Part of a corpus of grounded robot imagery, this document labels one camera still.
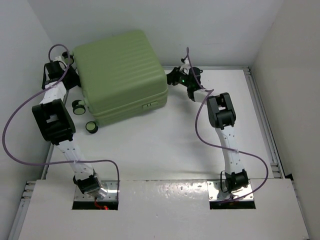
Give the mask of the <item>green suitcase blue lining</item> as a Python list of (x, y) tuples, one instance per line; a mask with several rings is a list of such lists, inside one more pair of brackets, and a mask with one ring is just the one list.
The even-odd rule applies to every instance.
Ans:
[(167, 76), (142, 30), (78, 45), (72, 56), (83, 95), (72, 110), (91, 113), (89, 133), (166, 105)]

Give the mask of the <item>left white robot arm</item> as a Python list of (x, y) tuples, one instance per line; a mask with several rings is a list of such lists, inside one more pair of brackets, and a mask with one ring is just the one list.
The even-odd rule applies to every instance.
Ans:
[(73, 171), (73, 182), (84, 195), (98, 198), (102, 184), (93, 166), (85, 162), (84, 155), (74, 140), (75, 124), (63, 102), (67, 91), (79, 83), (77, 73), (62, 60), (44, 65), (42, 101), (32, 107), (38, 128), (47, 142), (62, 152)]

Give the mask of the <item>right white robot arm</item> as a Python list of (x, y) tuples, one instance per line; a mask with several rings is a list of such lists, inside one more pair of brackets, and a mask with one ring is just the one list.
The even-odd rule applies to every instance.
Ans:
[(167, 84), (185, 86), (189, 99), (207, 107), (209, 123), (220, 141), (220, 145), (217, 147), (222, 149), (224, 157), (225, 180), (224, 185), (221, 185), (220, 188), (224, 193), (232, 193), (249, 184), (235, 137), (236, 113), (229, 93), (213, 95), (212, 90), (205, 89), (201, 85), (202, 72), (197, 67), (192, 67), (189, 70), (174, 67), (166, 75)]

